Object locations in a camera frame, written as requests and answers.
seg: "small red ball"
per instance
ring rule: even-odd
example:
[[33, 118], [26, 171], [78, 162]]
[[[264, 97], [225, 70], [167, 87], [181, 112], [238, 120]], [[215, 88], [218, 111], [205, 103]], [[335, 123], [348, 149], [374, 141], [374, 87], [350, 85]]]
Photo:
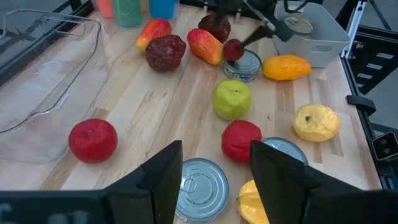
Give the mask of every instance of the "small red ball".
[[244, 53], [242, 42], [238, 39], [231, 39], [225, 43], [223, 54], [225, 60], [239, 60]]

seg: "butcher block surface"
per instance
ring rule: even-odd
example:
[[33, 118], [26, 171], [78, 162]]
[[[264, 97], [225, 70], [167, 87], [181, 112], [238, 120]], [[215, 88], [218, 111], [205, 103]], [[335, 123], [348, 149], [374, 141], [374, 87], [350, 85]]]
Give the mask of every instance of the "butcher block surface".
[[[188, 32], [205, 15], [203, 9], [181, 5], [179, 17], [172, 23], [172, 33], [187, 43]], [[229, 21], [230, 39], [243, 40], [260, 25], [259, 21], [245, 17], [238, 21], [230, 17]], [[221, 133], [229, 121], [217, 117], [211, 104], [215, 85], [227, 79], [221, 65], [207, 64], [192, 55], [187, 46], [178, 69], [156, 73], [135, 47], [141, 30], [103, 30], [109, 78], [87, 118], [106, 119], [115, 127], [119, 144], [113, 156], [97, 165], [80, 162], [69, 150], [49, 164], [0, 161], [0, 189], [101, 189], [180, 139], [184, 160], [207, 158], [217, 163], [228, 178], [228, 205], [212, 223], [246, 223], [238, 213], [235, 199], [243, 184], [252, 179], [251, 170], [222, 153]], [[277, 55], [270, 39], [255, 42], [247, 49], [262, 60]], [[296, 143], [310, 166], [332, 177], [361, 189], [380, 188], [358, 113], [345, 99], [351, 91], [339, 57], [327, 68], [313, 68], [311, 75], [294, 81], [275, 82], [260, 71], [248, 86], [252, 91], [252, 108], [242, 119], [259, 126], [264, 138], [275, 136]], [[327, 105], [338, 114], [341, 129], [333, 139], [314, 143], [295, 134], [294, 113], [307, 103]], [[175, 223], [183, 221], [176, 218]]]

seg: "metal can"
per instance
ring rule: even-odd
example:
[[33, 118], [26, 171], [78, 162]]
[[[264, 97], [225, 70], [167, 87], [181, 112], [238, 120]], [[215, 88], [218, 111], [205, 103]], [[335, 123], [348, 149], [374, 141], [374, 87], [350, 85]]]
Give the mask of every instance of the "metal can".
[[178, 194], [175, 214], [185, 222], [205, 223], [225, 208], [229, 185], [224, 172], [208, 159], [188, 159], [182, 164], [184, 184]]
[[294, 31], [297, 35], [302, 37], [310, 37], [310, 34], [313, 32], [314, 28], [310, 21], [297, 17], [290, 16], [284, 19], [285, 24], [292, 31]]
[[304, 152], [291, 141], [273, 137], [264, 139], [262, 142], [308, 165], [308, 159]]
[[243, 56], [236, 61], [227, 61], [223, 63], [224, 74], [228, 78], [250, 82], [255, 79], [261, 68], [261, 59], [251, 50], [244, 49]]

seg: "fake fruit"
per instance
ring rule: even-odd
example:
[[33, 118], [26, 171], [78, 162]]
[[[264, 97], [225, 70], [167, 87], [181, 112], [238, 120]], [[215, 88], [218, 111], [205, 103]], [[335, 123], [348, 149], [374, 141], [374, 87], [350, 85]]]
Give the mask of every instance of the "fake fruit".
[[225, 120], [245, 115], [251, 107], [251, 91], [239, 80], [224, 80], [216, 85], [212, 101], [216, 114]]
[[238, 210], [250, 224], [269, 224], [254, 180], [245, 183], [239, 191]]
[[270, 57], [262, 63], [262, 71], [268, 78], [277, 81], [294, 80], [311, 73], [308, 61], [296, 55]]
[[221, 149], [232, 160], [248, 163], [250, 142], [260, 141], [261, 138], [259, 127], [249, 121], [236, 120], [229, 124], [221, 135]]
[[156, 37], [145, 49], [145, 59], [156, 72], [168, 72], [180, 65], [186, 47], [186, 43], [177, 35]]
[[193, 29], [187, 36], [192, 53], [206, 62], [217, 65], [223, 60], [223, 44], [208, 31]]
[[337, 134], [340, 129], [340, 119], [330, 107], [313, 103], [304, 105], [296, 111], [293, 127], [300, 138], [322, 142]]
[[231, 39], [224, 44], [223, 55], [225, 60], [239, 60], [244, 54], [242, 42], [238, 39]]
[[82, 162], [96, 164], [109, 159], [118, 145], [116, 130], [102, 119], [76, 124], [69, 134], [69, 148]]
[[207, 30], [214, 37], [216, 37], [217, 40], [219, 40], [221, 43], [224, 43], [228, 39], [229, 33], [231, 32], [231, 24], [225, 16], [221, 20], [220, 24], [216, 26], [215, 17], [216, 14], [214, 13], [203, 17], [198, 24], [198, 28]]
[[156, 38], [172, 33], [172, 26], [165, 19], [153, 19], [149, 21], [136, 41], [136, 47], [142, 52], [145, 52], [145, 48], [149, 42]]

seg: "red tomato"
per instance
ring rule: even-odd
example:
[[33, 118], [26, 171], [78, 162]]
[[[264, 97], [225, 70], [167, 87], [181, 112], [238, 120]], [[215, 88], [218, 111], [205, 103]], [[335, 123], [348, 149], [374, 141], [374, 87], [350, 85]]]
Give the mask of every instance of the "red tomato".
[[248, 163], [250, 142], [261, 140], [261, 130], [249, 121], [233, 121], [221, 136], [221, 149], [236, 162]]
[[76, 124], [69, 134], [72, 153], [88, 164], [109, 159], [118, 145], [116, 130], [102, 119], [88, 119]]

